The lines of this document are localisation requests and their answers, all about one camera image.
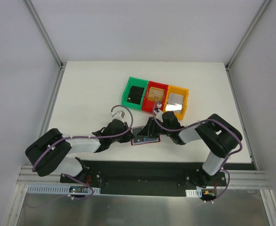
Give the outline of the red leather card holder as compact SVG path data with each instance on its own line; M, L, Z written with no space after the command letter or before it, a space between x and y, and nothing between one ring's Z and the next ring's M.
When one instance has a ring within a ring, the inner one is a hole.
M145 145L150 143L159 143L161 140L160 138L150 138L150 137L142 137L139 136L138 133L143 129L142 126L140 127L133 127L131 129L132 134L134 135L134 138L131 140L131 145Z

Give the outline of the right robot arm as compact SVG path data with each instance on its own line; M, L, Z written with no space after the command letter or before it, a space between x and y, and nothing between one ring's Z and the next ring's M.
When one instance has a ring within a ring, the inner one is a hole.
M172 111L150 117L138 133L140 137L157 139L168 136L175 144L185 145L202 140L210 152L201 168L190 176L195 186L206 187L215 182L228 158L242 150L242 134L217 114L205 120L182 126Z

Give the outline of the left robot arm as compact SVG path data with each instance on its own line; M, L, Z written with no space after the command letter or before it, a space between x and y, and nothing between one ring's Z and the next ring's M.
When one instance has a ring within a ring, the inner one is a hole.
M64 137L57 128L53 128L32 143L25 150L25 155L32 164L32 171L40 177L56 172L76 183L88 184L91 173L83 160L67 155L99 153L115 142L127 143L133 138L131 125L119 119L113 119L106 127L87 136Z

